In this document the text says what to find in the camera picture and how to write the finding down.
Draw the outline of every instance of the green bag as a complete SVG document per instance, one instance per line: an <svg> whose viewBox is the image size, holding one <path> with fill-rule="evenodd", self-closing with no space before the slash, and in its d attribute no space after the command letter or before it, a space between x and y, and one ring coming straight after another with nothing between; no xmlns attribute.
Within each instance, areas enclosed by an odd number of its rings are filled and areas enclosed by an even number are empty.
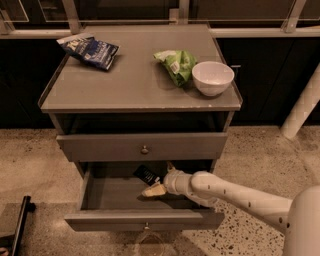
<svg viewBox="0 0 320 256"><path fill-rule="evenodd" d="M153 55L167 69L174 84L178 87L186 84L196 64L195 57L188 51L163 51Z"/></svg>

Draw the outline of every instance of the terrazzo floor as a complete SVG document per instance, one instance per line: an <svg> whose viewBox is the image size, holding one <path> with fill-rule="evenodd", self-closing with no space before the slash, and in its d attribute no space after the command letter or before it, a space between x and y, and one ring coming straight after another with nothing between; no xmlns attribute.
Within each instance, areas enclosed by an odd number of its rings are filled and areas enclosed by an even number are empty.
<svg viewBox="0 0 320 256"><path fill-rule="evenodd" d="M320 128L305 126L288 140L276 126L229 128L215 174L293 198L320 182ZM20 248L30 255L281 255L284 236L219 200L225 218L215 230L75 232L64 221L79 199L81 177L55 141L55 131L0 130L0 236L14 232L22 198L28 215Z"/></svg>

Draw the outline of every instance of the white bowl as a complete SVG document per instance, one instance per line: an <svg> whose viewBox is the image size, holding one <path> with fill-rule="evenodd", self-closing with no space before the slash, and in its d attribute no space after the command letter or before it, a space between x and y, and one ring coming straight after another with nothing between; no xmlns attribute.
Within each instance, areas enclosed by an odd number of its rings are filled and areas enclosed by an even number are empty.
<svg viewBox="0 0 320 256"><path fill-rule="evenodd" d="M234 72L223 63L205 61L193 67L192 77L195 86L201 93L215 96L229 87L234 79Z"/></svg>

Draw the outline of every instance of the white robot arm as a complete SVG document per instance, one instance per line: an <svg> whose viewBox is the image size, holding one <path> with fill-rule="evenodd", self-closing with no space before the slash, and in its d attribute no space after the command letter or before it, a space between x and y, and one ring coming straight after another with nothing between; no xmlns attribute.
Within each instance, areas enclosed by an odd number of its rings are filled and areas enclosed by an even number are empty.
<svg viewBox="0 0 320 256"><path fill-rule="evenodd" d="M159 186L150 189L185 195L206 207L213 207L219 198L241 208L285 235L283 255L320 255L320 186L308 188L291 200L230 183L212 173L187 174L173 166Z"/></svg>

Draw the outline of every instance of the drawer front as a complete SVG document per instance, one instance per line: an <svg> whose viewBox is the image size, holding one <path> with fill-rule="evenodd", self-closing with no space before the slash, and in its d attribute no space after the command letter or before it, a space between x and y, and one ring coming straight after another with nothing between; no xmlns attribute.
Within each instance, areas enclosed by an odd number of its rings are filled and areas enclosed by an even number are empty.
<svg viewBox="0 0 320 256"><path fill-rule="evenodd" d="M149 161L217 159L226 133L59 135L69 161Z"/></svg>
<svg viewBox="0 0 320 256"><path fill-rule="evenodd" d="M80 211L65 216L75 231L142 231L216 229L223 213L211 209L169 211Z"/></svg>

